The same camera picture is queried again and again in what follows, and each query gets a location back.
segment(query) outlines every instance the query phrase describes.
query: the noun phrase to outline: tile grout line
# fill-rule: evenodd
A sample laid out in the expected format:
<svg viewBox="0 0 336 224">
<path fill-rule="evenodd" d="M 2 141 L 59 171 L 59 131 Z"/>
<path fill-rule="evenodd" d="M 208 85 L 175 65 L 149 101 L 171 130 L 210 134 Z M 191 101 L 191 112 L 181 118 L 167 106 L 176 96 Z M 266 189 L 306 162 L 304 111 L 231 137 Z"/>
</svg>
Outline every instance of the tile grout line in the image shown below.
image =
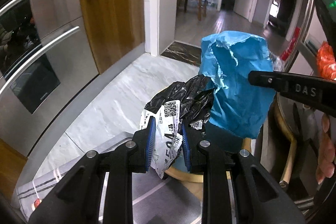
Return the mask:
<svg viewBox="0 0 336 224">
<path fill-rule="evenodd" d="M 67 134 L 67 132 L 65 131 L 64 132 L 68 137 L 69 137 L 69 139 L 79 148 L 79 150 L 81 150 L 84 154 L 85 154 L 85 152 L 73 141 L 73 139 L 71 139 L 70 138 L 70 136 Z"/>
</svg>

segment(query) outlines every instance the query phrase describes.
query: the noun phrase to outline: bright window light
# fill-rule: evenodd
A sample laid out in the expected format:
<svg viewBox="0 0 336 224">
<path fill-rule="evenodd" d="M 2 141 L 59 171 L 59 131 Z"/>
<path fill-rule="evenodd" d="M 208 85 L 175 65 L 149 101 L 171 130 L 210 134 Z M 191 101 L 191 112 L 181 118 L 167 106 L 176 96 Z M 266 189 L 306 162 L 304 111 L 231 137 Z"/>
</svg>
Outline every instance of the bright window light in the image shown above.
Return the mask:
<svg viewBox="0 0 336 224">
<path fill-rule="evenodd" d="M 269 11 L 269 14 L 270 14 L 271 16 L 277 17 L 278 12 L 279 12 L 279 8 L 278 8 L 278 6 L 276 6 L 275 4 L 272 3 L 272 5 L 271 5 L 271 10 Z"/>
</svg>

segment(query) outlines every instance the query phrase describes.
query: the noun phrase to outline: gray baseboard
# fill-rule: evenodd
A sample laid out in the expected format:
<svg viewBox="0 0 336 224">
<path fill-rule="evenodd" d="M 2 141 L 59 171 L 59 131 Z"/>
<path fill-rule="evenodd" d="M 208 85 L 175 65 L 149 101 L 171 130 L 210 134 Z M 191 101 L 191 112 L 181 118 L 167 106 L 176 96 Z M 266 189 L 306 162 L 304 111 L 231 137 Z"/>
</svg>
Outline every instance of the gray baseboard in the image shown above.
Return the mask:
<svg viewBox="0 0 336 224">
<path fill-rule="evenodd" d="M 144 43 L 126 54 L 122 59 L 111 66 L 102 75 L 98 75 L 89 85 L 87 85 L 73 100 L 64 108 L 48 126 L 43 133 L 24 166 L 16 187 L 24 185 L 33 180 L 37 170 L 43 163 L 50 150 L 54 147 L 58 139 L 65 130 L 77 118 L 77 116 L 88 106 L 88 104 L 110 83 L 119 73 L 121 73 L 129 64 L 145 53 Z M 19 202 L 15 194 L 12 196 L 11 205 L 19 208 Z"/>
</svg>

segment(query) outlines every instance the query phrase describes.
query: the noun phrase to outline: blue paper bag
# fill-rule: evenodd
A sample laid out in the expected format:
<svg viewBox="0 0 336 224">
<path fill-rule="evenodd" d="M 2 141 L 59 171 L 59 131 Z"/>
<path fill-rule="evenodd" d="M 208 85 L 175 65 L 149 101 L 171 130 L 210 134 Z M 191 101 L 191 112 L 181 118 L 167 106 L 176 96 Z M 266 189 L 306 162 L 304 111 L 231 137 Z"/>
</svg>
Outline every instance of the blue paper bag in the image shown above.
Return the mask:
<svg viewBox="0 0 336 224">
<path fill-rule="evenodd" d="M 241 138 L 255 139 L 276 92 L 250 85 L 251 70 L 273 71 L 265 38 L 224 31 L 202 39 L 199 74 L 211 77 L 215 87 L 209 122 Z"/>
</svg>

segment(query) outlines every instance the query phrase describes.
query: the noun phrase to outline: window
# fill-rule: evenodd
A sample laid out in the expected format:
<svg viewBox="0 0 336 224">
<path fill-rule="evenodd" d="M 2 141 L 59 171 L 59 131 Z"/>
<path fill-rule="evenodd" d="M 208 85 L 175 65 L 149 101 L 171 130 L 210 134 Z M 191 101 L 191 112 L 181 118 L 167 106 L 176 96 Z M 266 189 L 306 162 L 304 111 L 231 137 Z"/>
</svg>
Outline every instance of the window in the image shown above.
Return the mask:
<svg viewBox="0 0 336 224">
<path fill-rule="evenodd" d="M 273 0 L 273 3 L 271 5 L 271 10 L 269 11 L 269 14 L 271 16 L 277 17 L 279 12 L 281 0 Z"/>
</svg>

